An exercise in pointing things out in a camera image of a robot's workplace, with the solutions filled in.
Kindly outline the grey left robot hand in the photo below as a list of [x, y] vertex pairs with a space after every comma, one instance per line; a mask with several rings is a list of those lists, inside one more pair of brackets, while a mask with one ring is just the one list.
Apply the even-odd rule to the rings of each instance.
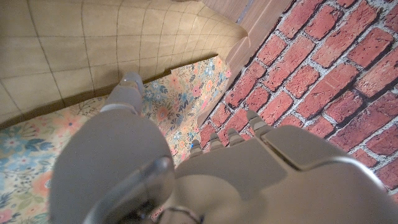
[[396, 223], [397, 204], [362, 163], [295, 126], [249, 111], [244, 140], [193, 141], [175, 166], [158, 127], [141, 116], [143, 84], [125, 74], [100, 112], [58, 156], [50, 223]]

